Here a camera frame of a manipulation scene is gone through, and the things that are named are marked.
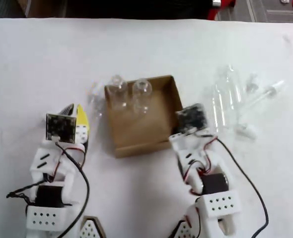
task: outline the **white surface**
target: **white surface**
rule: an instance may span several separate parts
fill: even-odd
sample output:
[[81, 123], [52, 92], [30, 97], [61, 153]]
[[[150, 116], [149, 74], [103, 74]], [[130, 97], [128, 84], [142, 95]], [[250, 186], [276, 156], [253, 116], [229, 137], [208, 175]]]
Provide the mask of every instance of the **white surface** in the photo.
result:
[[[172, 74], [188, 106], [227, 63], [242, 79], [257, 72], [289, 86], [270, 111], [250, 117], [261, 131], [256, 142], [225, 142], [267, 204], [270, 224], [258, 237], [293, 237], [293, 24], [111, 19], [0, 19], [0, 237], [25, 233], [24, 201], [5, 196], [31, 183], [44, 113], [74, 101], [86, 106], [93, 81], [115, 74], [126, 80]], [[167, 237], [195, 200], [173, 151], [117, 160], [106, 123], [93, 136], [84, 166], [91, 185], [85, 214], [97, 216], [110, 238]], [[264, 224], [262, 207], [221, 155], [238, 181], [242, 237], [249, 237]], [[74, 194], [84, 191], [78, 176]]]

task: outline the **red wire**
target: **red wire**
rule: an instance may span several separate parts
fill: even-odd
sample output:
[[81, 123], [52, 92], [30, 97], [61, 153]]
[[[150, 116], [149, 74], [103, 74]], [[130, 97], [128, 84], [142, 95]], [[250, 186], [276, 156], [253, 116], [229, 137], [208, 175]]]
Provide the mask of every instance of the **red wire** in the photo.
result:
[[210, 145], [211, 143], [213, 143], [215, 140], [217, 140], [217, 136], [214, 137], [212, 140], [210, 140], [209, 142], [207, 142], [205, 145], [204, 145], [204, 148], [203, 148], [203, 151], [205, 153], [205, 157], [208, 161], [208, 164], [209, 164], [209, 168], [205, 171], [206, 174], [208, 174], [209, 172], [211, 172], [211, 168], [212, 168], [212, 163], [211, 163], [211, 160], [210, 160], [210, 157], [208, 156], [207, 152], [206, 152], [206, 148], [208, 145]]
[[[79, 151], [83, 152], [84, 157], [83, 157], [83, 162], [82, 162], [81, 167], [83, 166], [83, 164], [85, 163], [85, 152], [84, 152], [82, 149], [77, 148], [77, 147], [69, 147], [69, 148], [66, 148], [65, 150], [79, 150]], [[55, 170], [54, 170], [54, 173], [53, 173], [53, 177], [54, 177], [54, 179], [55, 179], [55, 177], [56, 177], [57, 169], [58, 169], [59, 165], [61, 164], [60, 159], [61, 159], [61, 158], [59, 157], [58, 163], [57, 163], [57, 165], [56, 165], [56, 167], [55, 167]]]
[[56, 177], [56, 173], [57, 173], [57, 169], [58, 169], [58, 166], [61, 164], [60, 161], [58, 161], [57, 165], [56, 165], [56, 168], [54, 170], [54, 174], [53, 174], [53, 177], [55, 178]]
[[86, 158], [86, 154], [85, 154], [85, 152], [84, 152], [82, 149], [77, 148], [77, 147], [68, 147], [68, 148], [66, 148], [65, 150], [79, 150], [79, 151], [81, 151], [81, 152], [83, 153], [83, 162], [82, 162], [82, 165], [81, 165], [81, 168], [82, 168], [82, 166], [83, 166], [84, 163], [85, 163], [85, 158]]
[[200, 161], [198, 161], [198, 160], [194, 160], [194, 161], [190, 164], [190, 166], [188, 167], [188, 169], [186, 170], [186, 172], [185, 172], [185, 174], [184, 174], [184, 176], [183, 176], [183, 181], [184, 181], [184, 182], [186, 181], [186, 179], [187, 179], [187, 177], [188, 177], [188, 173], [189, 173], [189, 171], [190, 171], [192, 165], [195, 164], [196, 162], [200, 163]]

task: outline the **clear plastic bottle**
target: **clear plastic bottle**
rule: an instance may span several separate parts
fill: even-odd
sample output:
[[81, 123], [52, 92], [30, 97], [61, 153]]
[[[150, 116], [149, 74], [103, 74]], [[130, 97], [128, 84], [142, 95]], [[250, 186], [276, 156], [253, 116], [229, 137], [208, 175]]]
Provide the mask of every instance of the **clear plastic bottle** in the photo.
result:
[[133, 107], [136, 114], [145, 114], [149, 110], [152, 85], [146, 79], [137, 80], [132, 87]]
[[219, 72], [211, 95], [211, 115], [214, 131], [221, 132], [238, 123], [239, 110], [244, 102], [244, 90], [238, 73], [229, 65]]
[[123, 110], [127, 108], [129, 98], [128, 84], [123, 78], [118, 75], [113, 76], [107, 85], [107, 90], [113, 109]]

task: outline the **brown cardboard box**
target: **brown cardboard box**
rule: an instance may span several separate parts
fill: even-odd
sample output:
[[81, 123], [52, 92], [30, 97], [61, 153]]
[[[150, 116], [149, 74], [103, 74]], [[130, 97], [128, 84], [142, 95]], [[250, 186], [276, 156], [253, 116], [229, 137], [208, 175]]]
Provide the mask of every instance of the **brown cardboard box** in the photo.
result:
[[[152, 85], [149, 111], [142, 117], [135, 116], [132, 108], [112, 110], [107, 88], [105, 96], [109, 124], [117, 158], [140, 155], [170, 147], [168, 138], [177, 126], [175, 112], [182, 109], [181, 100], [172, 76], [147, 79]], [[128, 82], [132, 95], [134, 81]]]

